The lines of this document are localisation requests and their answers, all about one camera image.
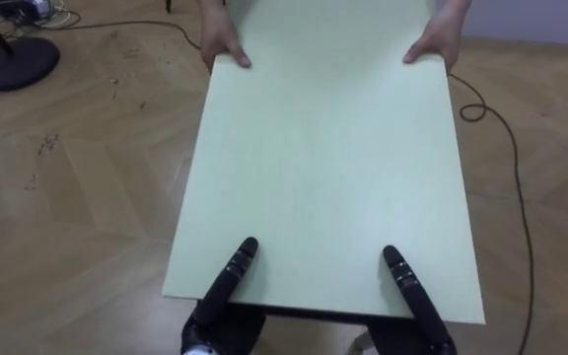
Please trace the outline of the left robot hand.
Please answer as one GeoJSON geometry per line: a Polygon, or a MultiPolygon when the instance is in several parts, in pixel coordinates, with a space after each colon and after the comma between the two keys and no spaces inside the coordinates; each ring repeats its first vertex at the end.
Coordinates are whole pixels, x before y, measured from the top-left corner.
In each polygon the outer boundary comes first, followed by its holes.
{"type": "Polygon", "coordinates": [[[182,327],[182,355],[249,355],[266,321],[266,314],[231,298],[249,271],[258,250],[254,237],[243,240],[215,278],[182,327]]]}

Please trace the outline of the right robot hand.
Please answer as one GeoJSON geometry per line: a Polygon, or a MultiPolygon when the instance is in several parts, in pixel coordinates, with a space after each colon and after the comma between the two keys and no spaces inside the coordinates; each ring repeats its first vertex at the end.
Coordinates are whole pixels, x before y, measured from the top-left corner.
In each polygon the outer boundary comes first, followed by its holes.
{"type": "Polygon", "coordinates": [[[394,246],[383,257],[412,319],[375,320],[367,324],[380,355],[457,355],[458,350],[422,283],[394,246]]]}

